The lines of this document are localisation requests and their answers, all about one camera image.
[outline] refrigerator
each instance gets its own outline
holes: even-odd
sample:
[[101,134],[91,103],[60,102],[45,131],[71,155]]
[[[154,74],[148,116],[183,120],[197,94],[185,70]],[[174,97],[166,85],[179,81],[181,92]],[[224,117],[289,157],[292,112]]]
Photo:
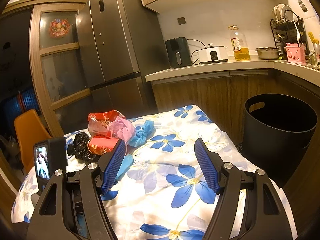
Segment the refrigerator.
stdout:
[[76,27],[94,109],[127,118],[158,113],[145,80],[170,68],[157,14],[141,0],[89,0]]

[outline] metal screw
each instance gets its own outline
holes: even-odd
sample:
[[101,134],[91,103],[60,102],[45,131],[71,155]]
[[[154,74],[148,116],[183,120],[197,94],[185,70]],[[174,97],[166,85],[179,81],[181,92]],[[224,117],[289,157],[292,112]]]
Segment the metal screw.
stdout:
[[56,176],[60,176],[60,175],[62,174],[62,170],[56,170],[56,171],[54,172],[54,174],[55,174]]
[[88,165],[88,168],[89,168],[90,170],[94,170],[96,167],[97,167],[97,164],[96,164],[96,163],[90,163],[90,164]]
[[258,169],[258,174],[263,176],[263,175],[266,174],[266,172],[264,170],[262,170],[262,169]]
[[225,163],[223,166],[228,170],[232,169],[232,167],[233,167],[233,165],[231,163]]

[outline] bottle label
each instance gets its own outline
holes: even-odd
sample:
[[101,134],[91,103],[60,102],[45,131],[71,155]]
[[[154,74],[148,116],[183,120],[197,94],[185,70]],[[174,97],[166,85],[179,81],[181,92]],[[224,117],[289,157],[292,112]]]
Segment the bottle label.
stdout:
[[239,51],[241,50],[240,42],[241,40],[239,38],[233,38],[231,39],[233,51]]

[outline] yellow oil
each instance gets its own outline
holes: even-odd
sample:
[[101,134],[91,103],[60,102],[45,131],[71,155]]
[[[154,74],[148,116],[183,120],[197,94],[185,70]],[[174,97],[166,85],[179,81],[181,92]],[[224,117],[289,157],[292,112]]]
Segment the yellow oil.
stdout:
[[241,48],[240,50],[234,51],[236,60],[249,60],[249,49],[248,48]]

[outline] pink basket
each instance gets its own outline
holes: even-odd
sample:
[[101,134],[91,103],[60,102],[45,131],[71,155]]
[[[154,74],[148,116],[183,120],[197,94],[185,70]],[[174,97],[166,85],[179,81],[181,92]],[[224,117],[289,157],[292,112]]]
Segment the pink basket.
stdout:
[[296,43],[287,43],[286,50],[288,55],[288,62],[305,65],[306,55],[304,54],[304,49],[304,45],[298,47],[298,44]]

